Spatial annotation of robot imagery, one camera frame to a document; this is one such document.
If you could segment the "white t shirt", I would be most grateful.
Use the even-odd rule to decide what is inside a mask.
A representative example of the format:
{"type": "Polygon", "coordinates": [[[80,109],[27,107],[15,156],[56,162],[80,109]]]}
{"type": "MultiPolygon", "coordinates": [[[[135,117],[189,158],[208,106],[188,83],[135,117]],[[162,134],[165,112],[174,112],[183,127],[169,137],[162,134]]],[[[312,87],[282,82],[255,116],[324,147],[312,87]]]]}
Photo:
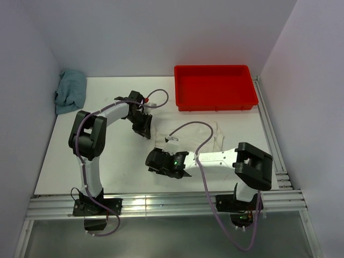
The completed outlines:
{"type": "MultiPolygon", "coordinates": [[[[151,125],[152,139],[155,141],[155,147],[163,149],[165,146],[165,138],[175,129],[188,120],[171,119],[171,120],[154,120],[151,125]]],[[[219,152],[223,149],[224,134],[219,125],[215,121],[208,121],[207,124],[213,129],[213,136],[200,149],[201,153],[219,152]]],[[[210,129],[203,124],[190,124],[173,134],[178,139],[179,151],[194,152],[197,147],[210,136],[210,129]]]]}

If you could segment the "red plastic bin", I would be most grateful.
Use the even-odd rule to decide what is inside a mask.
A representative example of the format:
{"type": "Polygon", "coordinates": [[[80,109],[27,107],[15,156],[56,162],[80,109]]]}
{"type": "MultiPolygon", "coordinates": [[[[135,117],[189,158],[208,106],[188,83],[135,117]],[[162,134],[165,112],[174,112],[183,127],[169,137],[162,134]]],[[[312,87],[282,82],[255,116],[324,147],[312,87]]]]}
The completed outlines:
{"type": "Polygon", "coordinates": [[[179,111],[246,111],[258,105],[246,65],[175,66],[179,111]]]}

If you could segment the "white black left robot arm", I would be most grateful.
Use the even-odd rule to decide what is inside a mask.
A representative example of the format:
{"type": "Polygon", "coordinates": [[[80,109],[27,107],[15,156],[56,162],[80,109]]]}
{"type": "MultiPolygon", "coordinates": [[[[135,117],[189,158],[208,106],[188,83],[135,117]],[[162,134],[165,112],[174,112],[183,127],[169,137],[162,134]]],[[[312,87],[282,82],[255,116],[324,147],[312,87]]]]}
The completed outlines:
{"type": "Polygon", "coordinates": [[[105,148],[107,127],[119,119],[127,119],[136,134],[150,139],[152,115],[147,112],[148,109],[145,97],[131,91],[128,97],[117,97],[112,104],[98,111],[77,113],[68,145],[81,167],[79,198],[91,214],[100,214],[105,208],[99,157],[105,148]]]}

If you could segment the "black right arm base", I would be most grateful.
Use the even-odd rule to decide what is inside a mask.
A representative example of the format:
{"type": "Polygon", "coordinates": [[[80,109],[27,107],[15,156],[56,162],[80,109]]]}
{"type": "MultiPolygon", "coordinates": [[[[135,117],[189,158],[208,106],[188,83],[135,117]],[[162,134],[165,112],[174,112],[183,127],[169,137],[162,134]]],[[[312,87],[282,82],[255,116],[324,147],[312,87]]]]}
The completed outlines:
{"type": "Polygon", "coordinates": [[[229,213],[232,223],[238,227],[247,227],[254,222],[256,205],[257,194],[250,202],[236,200],[234,194],[216,195],[217,211],[229,213]]]}

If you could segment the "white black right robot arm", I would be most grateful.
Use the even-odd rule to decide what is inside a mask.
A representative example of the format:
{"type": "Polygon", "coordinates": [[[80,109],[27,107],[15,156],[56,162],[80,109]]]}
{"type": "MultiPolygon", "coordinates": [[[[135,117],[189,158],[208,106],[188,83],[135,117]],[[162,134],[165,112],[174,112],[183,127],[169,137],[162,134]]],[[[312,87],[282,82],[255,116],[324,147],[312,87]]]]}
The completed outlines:
{"type": "Polygon", "coordinates": [[[273,186],[273,157],[247,142],[240,142],[230,150],[199,154],[154,148],[145,165],[151,172],[175,179],[191,177],[197,172],[202,176],[206,173],[235,175],[239,181],[232,199],[240,210],[251,203],[258,191],[269,191],[273,186]]]}

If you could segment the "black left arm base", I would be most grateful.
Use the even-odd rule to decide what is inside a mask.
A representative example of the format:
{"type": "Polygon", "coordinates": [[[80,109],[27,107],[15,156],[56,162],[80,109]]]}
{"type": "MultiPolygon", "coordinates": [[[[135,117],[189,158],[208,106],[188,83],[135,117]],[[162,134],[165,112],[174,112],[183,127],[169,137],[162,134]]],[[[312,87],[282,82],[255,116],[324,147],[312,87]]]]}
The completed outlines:
{"type": "Polygon", "coordinates": [[[122,198],[104,198],[104,190],[97,197],[93,197],[93,202],[88,195],[84,195],[78,188],[73,187],[70,196],[74,201],[73,217],[84,217],[84,229],[86,233],[97,237],[104,237],[114,233],[120,225],[120,214],[122,208],[122,198]],[[117,218],[116,228],[109,233],[101,233],[109,220],[109,216],[117,218]]]}

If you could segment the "teal folded cloth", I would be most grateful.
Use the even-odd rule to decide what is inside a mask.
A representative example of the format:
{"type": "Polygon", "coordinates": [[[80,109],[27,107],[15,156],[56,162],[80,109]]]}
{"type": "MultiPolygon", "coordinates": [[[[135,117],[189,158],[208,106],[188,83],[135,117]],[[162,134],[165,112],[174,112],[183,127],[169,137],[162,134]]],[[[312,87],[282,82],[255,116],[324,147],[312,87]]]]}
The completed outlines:
{"type": "Polygon", "coordinates": [[[87,78],[77,70],[63,70],[54,95],[56,115],[70,113],[84,107],[87,78]]]}

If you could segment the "aluminium rail frame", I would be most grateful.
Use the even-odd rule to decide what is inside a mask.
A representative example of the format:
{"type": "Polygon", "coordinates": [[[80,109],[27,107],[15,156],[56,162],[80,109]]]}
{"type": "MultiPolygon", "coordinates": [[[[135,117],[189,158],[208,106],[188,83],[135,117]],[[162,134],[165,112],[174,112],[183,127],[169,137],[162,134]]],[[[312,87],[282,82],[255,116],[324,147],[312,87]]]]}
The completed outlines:
{"type": "MultiPolygon", "coordinates": [[[[262,215],[265,216],[267,212],[297,212],[302,222],[300,228],[305,233],[311,257],[322,257],[323,253],[311,223],[303,193],[301,190],[294,189],[285,167],[260,89],[260,79],[254,76],[252,80],[259,99],[258,110],[265,138],[274,157],[274,175],[277,177],[279,185],[278,190],[262,194],[262,202],[265,207],[262,215]]],[[[124,217],[128,218],[204,216],[211,213],[209,208],[204,211],[200,210],[201,206],[207,203],[206,197],[202,193],[123,195],[122,198],[125,207],[134,207],[134,210],[123,211],[124,217]]],[[[71,214],[69,214],[71,209],[67,207],[69,202],[65,196],[33,198],[30,204],[38,204],[38,211],[31,212],[31,208],[28,208],[14,256],[24,257],[28,253],[28,243],[35,221],[71,219],[71,214]]]]}

